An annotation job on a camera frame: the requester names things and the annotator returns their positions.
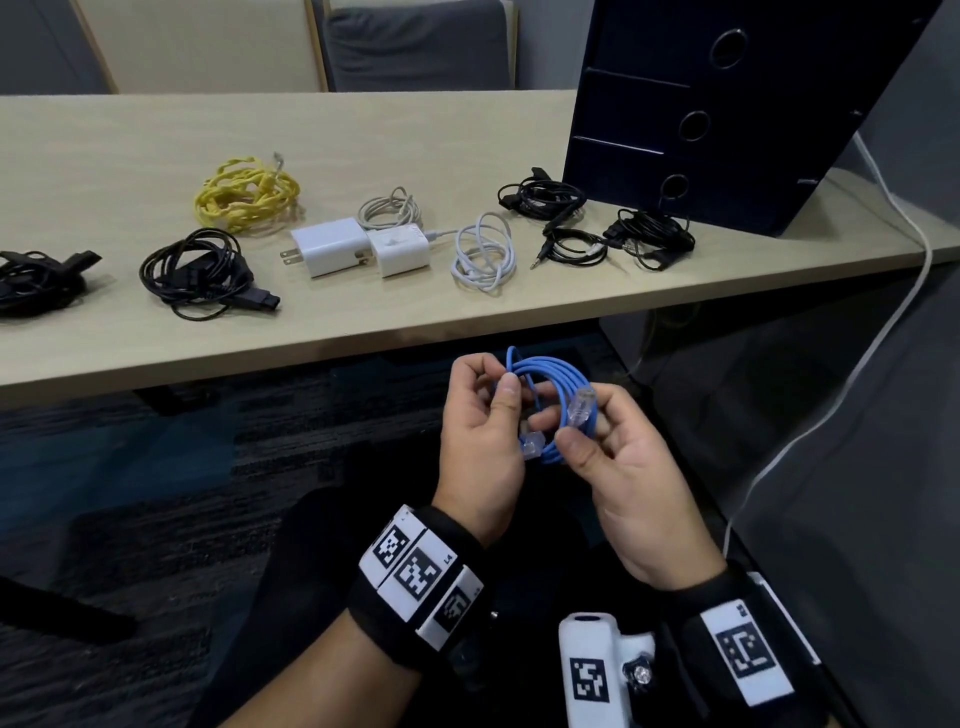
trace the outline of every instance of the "tabletop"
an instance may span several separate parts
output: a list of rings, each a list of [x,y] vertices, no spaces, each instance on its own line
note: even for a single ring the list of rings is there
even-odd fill
[[[663,273],[622,251],[587,269],[528,270],[540,226],[512,219],[517,270],[493,295],[449,273],[451,242],[431,267],[382,279],[376,266],[310,279],[284,265],[289,231],[241,238],[276,314],[176,316],[141,285],[153,250],[198,227],[192,201],[228,158],[283,154],[302,188],[302,225],[349,217],[402,184],[427,229],[502,210],[496,190],[532,166],[563,172],[573,91],[159,95],[0,99],[5,250],[103,260],[70,307],[0,322],[0,406],[63,400],[269,369],[343,355],[517,330],[918,265],[919,245],[876,189],[832,170],[778,239],[694,223],[693,256]],[[908,206],[936,249],[960,258],[960,231]],[[590,202],[601,232],[616,208]]]

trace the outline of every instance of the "table leg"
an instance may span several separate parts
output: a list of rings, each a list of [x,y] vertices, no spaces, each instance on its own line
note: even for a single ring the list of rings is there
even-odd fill
[[[117,643],[133,636],[136,619],[0,577],[0,622],[85,643]]]
[[[181,397],[167,386],[134,389],[133,393],[160,417],[175,417],[184,412],[193,412],[214,404],[218,399],[217,393],[209,390],[202,390],[191,397]]]

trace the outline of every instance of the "dark carpet floor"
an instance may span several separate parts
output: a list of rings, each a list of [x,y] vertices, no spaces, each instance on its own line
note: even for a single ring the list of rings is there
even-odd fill
[[[141,620],[107,647],[0,626],[0,728],[180,728],[284,512],[371,444],[437,427],[452,359],[510,343],[624,378],[583,325],[229,377],[208,383],[217,407],[173,420],[127,394],[0,414],[20,458],[0,461],[0,574]]]

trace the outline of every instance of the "black and white qr code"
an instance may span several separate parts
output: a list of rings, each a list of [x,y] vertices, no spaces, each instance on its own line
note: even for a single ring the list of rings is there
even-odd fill
[[[573,681],[573,699],[590,700],[594,703],[609,703],[607,672],[603,660],[570,658],[570,679]]]
[[[753,622],[725,630],[714,637],[737,679],[777,666]]]
[[[394,571],[394,579],[417,601],[430,591],[439,576],[440,569],[419,548],[414,548],[402,566]]]
[[[389,568],[394,562],[396,555],[401,553],[404,547],[410,543],[410,539],[395,525],[387,529],[376,545],[373,547],[373,555],[383,566]]]
[[[467,612],[469,606],[470,600],[467,595],[461,591],[460,587],[454,587],[440,609],[437,610],[437,614],[433,616],[433,619],[435,619],[445,631],[453,632],[457,624],[460,623],[460,619]]]

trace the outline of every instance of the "black cable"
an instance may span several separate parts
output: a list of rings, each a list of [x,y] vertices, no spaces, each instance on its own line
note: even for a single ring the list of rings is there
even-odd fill
[[[537,259],[530,266],[533,270],[545,260],[553,260],[564,265],[588,268],[603,262],[607,257],[607,240],[592,232],[578,231],[573,228],[555,228],[544,234],[545,240],[537,253]],[[585,251],[571,248],[565,240],[580,240],[590,245]]]
[[[203,255],[180,265],[183,254],[192,251]],[[217,228],[200,228],[148,255],[140,265],[140,282],[187,321],[209,321],[234,306],[275,311],[280,303],[270,291],[253,287],[253,273],[240,253],[240,243]],[[180,312],[181,306],[204,303],[219,303],[222,308],[204,316]]]
[[[686,227],[659,210],[622,208],[617,221],[603,233],[611,248],[620,248],[647,270],[662,271],[693,251],[697,241]],[[646,251],[642,246],[653,248]]]
[[[533,175],[522,182],[504,184],[497,190],[500,205],[524,217],[546,222],[543,233],[547,234],[587,203],[587,195],[572,184],[551,180],[540,167],[534,167]],[[503,194],[516,188],[516,192]]]
[[[63,263],[40,251],[2,252],[0,316],[38,316],[66,308],[86,290],[83,271],[100,260],[91,251],[75,253]]]

